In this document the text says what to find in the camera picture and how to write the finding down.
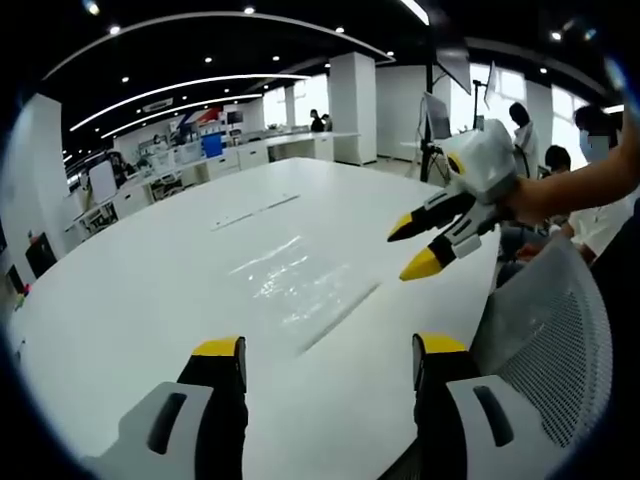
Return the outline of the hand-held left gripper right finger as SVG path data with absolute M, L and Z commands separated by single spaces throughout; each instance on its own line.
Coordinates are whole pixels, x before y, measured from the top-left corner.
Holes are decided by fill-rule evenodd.
M 416 333 L 412 348 L 422 479 L 548 476 L 550 440 L 524 396 L 449 336 Z

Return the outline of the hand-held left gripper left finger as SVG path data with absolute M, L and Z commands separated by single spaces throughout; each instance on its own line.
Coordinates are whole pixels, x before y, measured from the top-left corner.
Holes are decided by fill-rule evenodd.
M 241 479 L 249 411 L 246 338 L 209 340 L 175 382 L 163 382 L 119 421 L 92 459 L 97 479 Z

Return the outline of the person's right hand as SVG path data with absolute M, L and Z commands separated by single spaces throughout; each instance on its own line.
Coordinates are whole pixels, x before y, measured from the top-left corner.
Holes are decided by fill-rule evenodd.
M 500 201 L 501 209 L 515 220 L 536 225 L 555 213 L 554 182 L 518 177 L 513 188 Z

